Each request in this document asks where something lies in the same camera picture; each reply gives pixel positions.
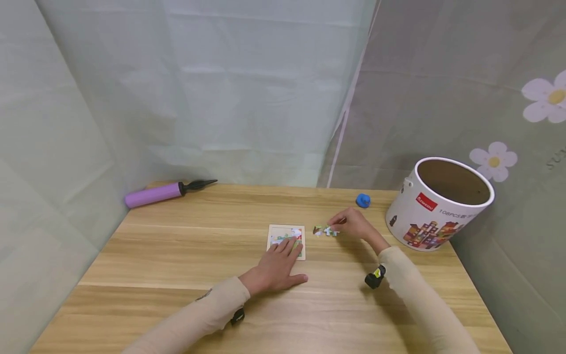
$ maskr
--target long sleeve shirt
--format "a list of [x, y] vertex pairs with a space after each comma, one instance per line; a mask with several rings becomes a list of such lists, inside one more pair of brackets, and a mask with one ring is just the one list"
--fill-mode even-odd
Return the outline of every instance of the long sleeve shirt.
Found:
[[[473, 339], [456, 315], [426, 283], [417, 267], [398, 248], [379, 254], [389, 286], [403, 300], [436, 354], [477, 354]], [[207, 334], [224, 329], [250, 293], [236, 277], [214, 286], [140, 337], [123, 354], [180, 354]]]

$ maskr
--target cylindrical puzzle box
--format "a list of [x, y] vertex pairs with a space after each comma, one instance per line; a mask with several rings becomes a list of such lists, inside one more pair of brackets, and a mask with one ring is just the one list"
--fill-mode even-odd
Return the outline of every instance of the cylindrical puzzle box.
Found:
[[427, 157], [405, 178], [385, 218], [404, 245], [430, 252], [450, 240], [495, 199], [489, 181], [473, 168]]

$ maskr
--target white flower print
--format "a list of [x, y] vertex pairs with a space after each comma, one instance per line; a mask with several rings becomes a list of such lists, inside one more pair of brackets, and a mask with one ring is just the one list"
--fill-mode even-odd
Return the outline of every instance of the white flower print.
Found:
[[488, 180], [493, 178], [495, 182], [503, 182], [509, 177], [508, 167], [517, 163], [517, 154], [507, 151], [507, 145], [502, 142], [491, 143], [487, 151], [473, 149], [470, 152], [470, 160], [478, 165], [478, 172]]
[[544, 79], [534, 79], [521, 90], [531, 103], [523, 111], [529, 122], [540, 122], [548, 117], [551, 123], [566, 121], [566, 70], [554, 79], [554, 85]]

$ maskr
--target white petal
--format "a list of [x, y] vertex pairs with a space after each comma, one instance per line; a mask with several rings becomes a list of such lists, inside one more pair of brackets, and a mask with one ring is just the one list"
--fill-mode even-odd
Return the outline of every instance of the white petal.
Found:
[[507, 151], [507, 145], [502, 142], [493, 142], [487, 150], [490, 152], [491, 156], [501, 158], [501, 156]]
[[556, 88], [566, 89], [566, 70], [556, 76], [556, 79], [554, 79], [554, 86]]
[[492, 168], [486, 165], [481, 165], [480, 167], [478, 167], [478, 172], [481, 173], [484, 177], [486, 177], [488, 180], [493, 177], [493, 173], [492, 173]]
[[473, 149], [472, 151], [470, 151], [470, 160], [474, 161], [478, 165], [487, 164], [487, 160], [489, 159], [490, 155], [485, 150]]
[[528, 105], [523, 111], [523, 117], [529, 122], [536, 123], [548, 117], [553, 110], [554, 106], [550, 103], [539, 101]]
[[503, 182], [509, 177], [509, 171], [507, 171], [506, 167], [499, 165], [496, 168], [491, 169], [491, 173], [494, 175], [495, 182]]
[[552, 91], [554, 91], [554, 86], [544, 79], [531, 80], [521, 90], [523, 96], [531, 101], [546, 100]]
[[566, 121], [566, 109], [560, 106], [554, 106], [554, 109], [548, 114], [548, 121], [551, 123], [562, 123]]
[[506, 153], [499, 156], [499, 160], [501, 161], [501, 166], [511, 167], [517, 163], [518, 157], [517, 154], [513, 151], [507, 151]]

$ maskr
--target wooden table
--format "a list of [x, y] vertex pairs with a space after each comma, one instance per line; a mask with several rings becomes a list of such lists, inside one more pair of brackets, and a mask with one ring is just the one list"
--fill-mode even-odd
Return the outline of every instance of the wooden table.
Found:
[[423, 253], [388, 232], [384, 214], [396, 191], [242, 185], [130, 211], [31, 352], [120, 352], [215, 283], [256, 265], [270, 224], [305, 225], [307, 260], [294, 272], [308, 274], [308, 283], [250, 300], [240, 325], [203, 338], [191, 353], [427, 352], [387, 284], [365, 285], [377, 264], [370, 248], [309, 232], [353, 206], [360, 192], [372, 198], [363, 210], [369, 221], [419, 267], [482, 353], [510, 353], [450, 244]]

